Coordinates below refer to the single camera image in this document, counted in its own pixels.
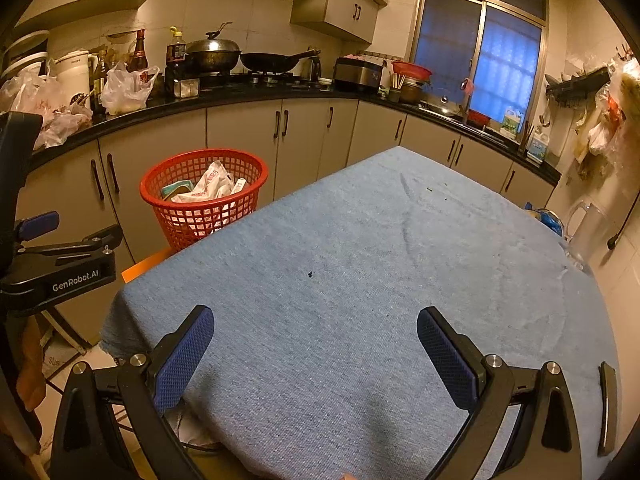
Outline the teal tissue pack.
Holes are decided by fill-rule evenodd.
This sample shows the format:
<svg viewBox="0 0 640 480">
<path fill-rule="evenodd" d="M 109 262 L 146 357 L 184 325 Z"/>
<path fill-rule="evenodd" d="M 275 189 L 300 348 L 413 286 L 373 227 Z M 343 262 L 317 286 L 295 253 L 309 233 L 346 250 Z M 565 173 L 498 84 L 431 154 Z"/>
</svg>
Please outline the teal tissue pack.
<svg viewBox="0 0 640 480">
<path fill-rule="evenodd" d="M 160 189 L 160 198 L 162 200 L 171 200 L 176 195 L 192 192 L 193 188 L 194 184 L 191 180 L 176 181 Z"/>
</svg>

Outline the red plastic mesh basket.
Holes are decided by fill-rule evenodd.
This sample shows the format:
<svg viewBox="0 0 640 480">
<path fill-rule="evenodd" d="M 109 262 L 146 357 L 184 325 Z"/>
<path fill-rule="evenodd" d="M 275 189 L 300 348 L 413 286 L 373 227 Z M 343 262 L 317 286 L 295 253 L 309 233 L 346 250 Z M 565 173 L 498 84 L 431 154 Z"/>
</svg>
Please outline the red plastic mesh basket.
<svg viewBox="0 0 640 480">
<path fill-rule="evenodd" d="M 191 180 L 195 186 L 214 160 L 224 165 L 234 183 L 247 180 L 246 188 L 211 202 L 177 204 L 160 198 L 160 189 L 176 181 Z M 268 174 L 266 163 L 253 154 L 201 148 L 169 157 L 148 170 L 140 182 L 140 195 L 152 206 L 169 246 L 181 250 L 256 210 Z"/>
</svg>

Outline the white red-lettered packet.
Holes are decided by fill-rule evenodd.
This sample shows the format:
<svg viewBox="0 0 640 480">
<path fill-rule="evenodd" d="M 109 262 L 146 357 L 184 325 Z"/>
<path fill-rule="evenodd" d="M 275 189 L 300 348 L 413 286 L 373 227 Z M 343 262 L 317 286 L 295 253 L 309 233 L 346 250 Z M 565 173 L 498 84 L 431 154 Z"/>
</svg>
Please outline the white red-lettered packet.
<svg viewBox="0 0 640 480">
<path fill-rule="evenodd" d="M 193 204 L 211 202 L 217 198 L 228 196 L 234 188 L 234 181 L 224 165 L 219 160 L 214 160 L 201 176 L 193 190 L 177 194 L 171 197 L 171 201 L 177 204 Z"/>
</svg>

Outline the pink printed plastic bag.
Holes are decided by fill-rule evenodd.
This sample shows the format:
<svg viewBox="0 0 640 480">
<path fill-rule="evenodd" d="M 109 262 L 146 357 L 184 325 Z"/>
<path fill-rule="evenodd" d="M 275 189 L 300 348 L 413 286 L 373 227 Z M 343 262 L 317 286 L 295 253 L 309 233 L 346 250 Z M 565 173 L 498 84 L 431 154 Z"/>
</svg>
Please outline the pink printed plastic bag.
<svg viewBox="0 0 640 480">
<path fill-rule="evenodd" d="M 35 70 L 22 70 L 2 84 L 1 111 L 42 117 L 42 126 L 32 149 L 34 152 L 61 146 L 92 122 L 92 110 L 70 102 L 55 77 L 40 76 Z"/>
</svg>

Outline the white plastic bag on counter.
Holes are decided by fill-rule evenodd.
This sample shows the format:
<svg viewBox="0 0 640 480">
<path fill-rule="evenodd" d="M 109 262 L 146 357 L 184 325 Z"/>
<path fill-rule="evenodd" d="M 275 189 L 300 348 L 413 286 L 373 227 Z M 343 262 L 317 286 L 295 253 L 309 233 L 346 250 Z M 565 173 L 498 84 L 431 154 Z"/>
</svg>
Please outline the white plastic bag on counter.
<svg viewBox="0 0 640 480">
<path fill-rule="evenodd" d="M 106 74 L 106 83 L 100 103 L 108 116 L 117 116 L 143 110 L 160 73 L 157 66 L 130 72 L 120 61 Z"/>
</svg>

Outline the white rice cooker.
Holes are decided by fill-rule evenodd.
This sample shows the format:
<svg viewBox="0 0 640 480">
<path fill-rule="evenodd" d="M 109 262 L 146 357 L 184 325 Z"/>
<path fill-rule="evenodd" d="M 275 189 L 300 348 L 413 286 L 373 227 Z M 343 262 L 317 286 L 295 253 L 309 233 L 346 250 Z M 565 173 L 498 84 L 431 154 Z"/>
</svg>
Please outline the white rice cooker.
<svg viewBox="0 0 640 480">
<path fill-rule="evenodd" d="M 52 73 L 62 84 L 67 103 L 72 102 L 75 96 L 83 96 L 85 99 L 82 105 L 90 108 L 90 78 L 96 64 L 98 64 L 98 57 L 88 50 L 68 52 L 53 61 Z"/>
</svg>

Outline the small clear container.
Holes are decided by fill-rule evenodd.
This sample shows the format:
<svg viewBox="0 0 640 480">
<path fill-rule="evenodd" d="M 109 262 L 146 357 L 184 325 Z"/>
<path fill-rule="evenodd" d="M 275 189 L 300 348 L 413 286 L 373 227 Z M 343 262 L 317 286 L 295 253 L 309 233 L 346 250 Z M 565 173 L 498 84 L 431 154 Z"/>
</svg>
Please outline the small clear container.
<svg viewBox="0 0 640 480">
<path fill-rule="evenodd" d="M 200 80 L 198 78 L 174 80 L 174 96 L 176 99 L 195 98 L 199 94 Z"/>
</svg>

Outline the blue bag behind table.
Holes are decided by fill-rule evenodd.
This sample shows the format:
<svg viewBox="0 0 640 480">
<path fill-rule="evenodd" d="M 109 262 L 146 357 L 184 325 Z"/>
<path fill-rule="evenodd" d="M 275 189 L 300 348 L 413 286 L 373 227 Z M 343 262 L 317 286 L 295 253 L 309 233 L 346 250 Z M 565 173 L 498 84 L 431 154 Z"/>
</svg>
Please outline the blue bag behind table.
<svg viewBox="0 0 640 480">
<path fill-rule="evenodd" d="M 559 237 L 564 236 L 564 224 L 560 217 L 553 211 L 546 208 L 535 208 L 532 203 L 527 202 L 524 210 L 533 218 L 544 224 Z"/>
</svg>

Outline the dark sauce bottle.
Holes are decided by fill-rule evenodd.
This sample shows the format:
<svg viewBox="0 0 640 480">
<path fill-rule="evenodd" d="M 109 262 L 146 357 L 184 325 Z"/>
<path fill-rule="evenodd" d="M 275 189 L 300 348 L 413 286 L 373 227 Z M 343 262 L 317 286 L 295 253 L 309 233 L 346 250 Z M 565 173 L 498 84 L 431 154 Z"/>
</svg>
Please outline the dark sauce bottle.
<svg viewBox="0 0 640 480">
<path fill-rule="evenodd" d="M 127 64 L 130 72 L 137 72 L 138 70 L 146 70 L 149 66 L 148 59 L 146 58 L 144 47 L 145 30 L 139 29 L 137 31 L 136 43 L 134 44 L 134 50 L 129 55 L 129 61 Z"/>
</svg>

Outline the steel wok with lid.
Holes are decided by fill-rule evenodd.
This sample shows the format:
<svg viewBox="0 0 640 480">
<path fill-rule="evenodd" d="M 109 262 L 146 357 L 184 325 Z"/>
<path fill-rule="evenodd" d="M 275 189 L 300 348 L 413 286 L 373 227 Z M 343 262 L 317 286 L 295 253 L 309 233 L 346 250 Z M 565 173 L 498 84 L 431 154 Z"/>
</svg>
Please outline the steel wok with lid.
<svg viewBox="0 0 640 480">
<path fill-rule="evenodd" d="M 228 74 L 235 68 L 241 49 L 235 41 L 220 36 L 229 25 L 231 22 L 223 22 L 216 30 L 206 32 L 204 39 L 186 45 L 186 67 L 191 73 Z"/>
</svg>

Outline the black frying pan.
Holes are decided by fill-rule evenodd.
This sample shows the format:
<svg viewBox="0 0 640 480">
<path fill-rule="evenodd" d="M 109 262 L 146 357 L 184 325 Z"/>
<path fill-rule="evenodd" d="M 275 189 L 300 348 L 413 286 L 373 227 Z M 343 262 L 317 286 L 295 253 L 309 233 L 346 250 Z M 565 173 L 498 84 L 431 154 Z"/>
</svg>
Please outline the black frying pan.
<svg viewBox="0 0 640 480">
<path fill-rule="evenodd" d="M 307 50 L 293 55 L 243 52 L 240 55 L 240 60 L 243 66 L 251 72 L 283 74 L 292 70 L 297 63 L 304 58 L 313 58 L 319 54 L 320 51 L 317 49 Z"/>
</svg>

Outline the hanging plastic bags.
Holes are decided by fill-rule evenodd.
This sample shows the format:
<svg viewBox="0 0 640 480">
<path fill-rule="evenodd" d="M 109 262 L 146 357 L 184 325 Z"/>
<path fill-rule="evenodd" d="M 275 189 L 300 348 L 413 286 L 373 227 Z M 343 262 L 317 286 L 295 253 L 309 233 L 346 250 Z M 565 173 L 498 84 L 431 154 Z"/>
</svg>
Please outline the hanging plastic bags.
<svg viewBox="0 0 640 480">
<path fill-rule="evenodd" d="M 583 164 L 588 156 L 603 157 L 616 170 L 639 170 L 639 62 L 608 63 L 610 81 L 594 98 L 596 122 L 578 132 L 574 159 Z"/>
</svg>

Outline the red colander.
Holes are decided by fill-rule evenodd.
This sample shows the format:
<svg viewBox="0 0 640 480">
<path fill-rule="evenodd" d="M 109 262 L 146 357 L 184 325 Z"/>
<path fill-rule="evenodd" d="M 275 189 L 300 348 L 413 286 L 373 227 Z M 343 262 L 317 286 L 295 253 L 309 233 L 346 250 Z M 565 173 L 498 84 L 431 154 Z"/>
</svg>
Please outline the red colander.
<svg viewBox="0 0 640 480">
<path fill-rule="evenodd" d="M 393 72 L 401 77 L 409 77 L 417 81 L 430 82 L 432 72 L 427 68 L 405 61 L 393 61 Z"/>
</svg>

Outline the window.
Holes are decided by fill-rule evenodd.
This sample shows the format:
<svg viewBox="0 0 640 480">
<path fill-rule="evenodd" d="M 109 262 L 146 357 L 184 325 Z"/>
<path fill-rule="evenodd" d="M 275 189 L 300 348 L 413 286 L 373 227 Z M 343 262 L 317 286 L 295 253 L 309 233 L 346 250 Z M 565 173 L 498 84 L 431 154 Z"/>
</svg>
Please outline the window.
<svg viewBox="0 0 640 480">
<path fill-rule="evenodd" d="M 544 22 L 500 0 L 419 0 L 410 61 L 465 113 L 529 118 L 546 54 Z"/>
</svg>

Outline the black wall rack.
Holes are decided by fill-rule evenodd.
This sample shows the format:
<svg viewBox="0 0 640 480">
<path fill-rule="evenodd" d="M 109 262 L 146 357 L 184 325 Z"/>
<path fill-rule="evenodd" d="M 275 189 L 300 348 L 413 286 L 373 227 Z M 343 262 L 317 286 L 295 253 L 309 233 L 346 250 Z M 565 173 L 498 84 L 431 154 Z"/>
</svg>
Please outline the black wall rack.
<svg viewBox="0 0 640 480">
<path fill-rule="evenodd" d="M 549 84 L 546 96 L 555 99 L 558 103 L 568 103 L 587 99 L 590 93 L 598 92 L 605 84 L 611 81 L 610 73 L 606 66 L 602 66 L 592 72 L 574 77 L 568 81 Z"/>
</svg>

